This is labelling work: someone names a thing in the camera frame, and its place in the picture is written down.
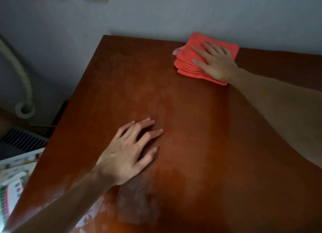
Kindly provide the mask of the person's left forearm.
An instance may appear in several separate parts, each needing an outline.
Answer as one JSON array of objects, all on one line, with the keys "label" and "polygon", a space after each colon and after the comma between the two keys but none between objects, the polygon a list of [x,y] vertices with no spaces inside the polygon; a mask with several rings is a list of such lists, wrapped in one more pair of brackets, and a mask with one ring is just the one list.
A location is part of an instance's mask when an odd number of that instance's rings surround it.
[{"label": "person's left forearm", "polygon": [[115,175],[93,170],[11,233],[68,233],[98,198],[117,183],[119,178]]}]

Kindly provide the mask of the red cloth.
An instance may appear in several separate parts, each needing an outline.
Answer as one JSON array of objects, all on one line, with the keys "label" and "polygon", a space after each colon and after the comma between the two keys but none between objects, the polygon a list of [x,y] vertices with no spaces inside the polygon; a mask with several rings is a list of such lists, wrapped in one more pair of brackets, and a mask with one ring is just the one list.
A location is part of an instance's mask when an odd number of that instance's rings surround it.
[{"label": "red cloth", "polygon": [[176,60],[174,62],[175,67],[178,69],[178,73],[187,77],[192,77],[196,79],[204,79],[207,81],[214,82],[219,85],[227,85],[226,82],[216,80],[212,78],[210,75],[205,73],[202,69],[198,68],[196,65],[193,64],[192,59],[198,59],[203,62],[205,60],[200,57],[196,52],[191,49],[191,46],[194,45],[199,48],[203,48],[201,45],[201,40],[205,42],[212,41],[216,45],[221,48],[229,49],[232,55],[232,59],[235,60],[236,56],[239,52],[239,45],[233,44],[229,42],[220,41],[217,39],[210,38],[206,35],[201,33],[194,32],[190,38],[188,39],[187,43],[185,44],[185,48],[176,56]]}]

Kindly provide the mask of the person's right forearm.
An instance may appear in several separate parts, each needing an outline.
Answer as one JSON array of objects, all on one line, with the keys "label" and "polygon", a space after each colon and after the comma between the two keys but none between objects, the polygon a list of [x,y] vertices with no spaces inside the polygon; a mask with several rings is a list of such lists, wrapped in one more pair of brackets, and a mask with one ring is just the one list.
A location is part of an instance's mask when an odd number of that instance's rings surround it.
[{"label": "person's right forearm", "polygon": [[322,169],[322,92],[241,68],[230,71],[228,82],[293,149]]}]

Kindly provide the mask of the person's right hand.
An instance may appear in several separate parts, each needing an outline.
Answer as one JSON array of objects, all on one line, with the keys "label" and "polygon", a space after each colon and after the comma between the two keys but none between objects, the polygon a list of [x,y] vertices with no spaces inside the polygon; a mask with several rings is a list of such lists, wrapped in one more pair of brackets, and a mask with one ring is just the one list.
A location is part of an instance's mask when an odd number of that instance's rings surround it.
[{"label": "person's right hand", "polygon": [[210,71],[206,72],[208,75],[216,80],[231,83],[231,81],[243,73],[244,70],[236,65],[232,57],[225,55],[223,48],[219,47],[218,45],[216,46],[218,51],[217,55],[210,55],[207,51],[205,51],[203,45],[203,48],[192,45],[191,49],[202,57],[205,60],[205,63],[210,65]]}]

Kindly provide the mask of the white printed cardboard box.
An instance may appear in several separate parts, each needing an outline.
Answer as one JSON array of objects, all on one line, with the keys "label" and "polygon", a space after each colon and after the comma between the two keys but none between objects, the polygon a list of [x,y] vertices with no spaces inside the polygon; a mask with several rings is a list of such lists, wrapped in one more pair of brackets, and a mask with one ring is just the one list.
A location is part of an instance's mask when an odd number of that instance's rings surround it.
[{"label": "white printed cardboard box", "polygon": [[0,232],[3,231],[45,148],[0,161]]}]

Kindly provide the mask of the person's left hand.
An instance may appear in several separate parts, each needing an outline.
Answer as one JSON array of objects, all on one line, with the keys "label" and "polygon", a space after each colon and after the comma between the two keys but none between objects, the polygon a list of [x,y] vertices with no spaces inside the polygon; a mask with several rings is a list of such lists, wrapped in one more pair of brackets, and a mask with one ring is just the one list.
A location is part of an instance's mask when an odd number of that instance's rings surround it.
[{"label": "person's left hand", "polygon": [[93,169],[99,174],[99,181],[107,190],[122,185],[143,171],[135,170],[136,162],[144,147],[163,132],[163,129],[148,131],[138,140],[125,139],[124,132],[122,137],[111,140]]}]

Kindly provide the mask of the grey vent grille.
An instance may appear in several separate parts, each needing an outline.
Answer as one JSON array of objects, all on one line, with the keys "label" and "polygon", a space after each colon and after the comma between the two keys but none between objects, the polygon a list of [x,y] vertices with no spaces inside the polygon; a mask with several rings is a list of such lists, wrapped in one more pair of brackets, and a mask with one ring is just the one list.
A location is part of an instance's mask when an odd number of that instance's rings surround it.
[{"label": "grey vent grille", "polygon": [[30,131],[12,128],[0,138],[0,161],[44,148],[48,140]]}]

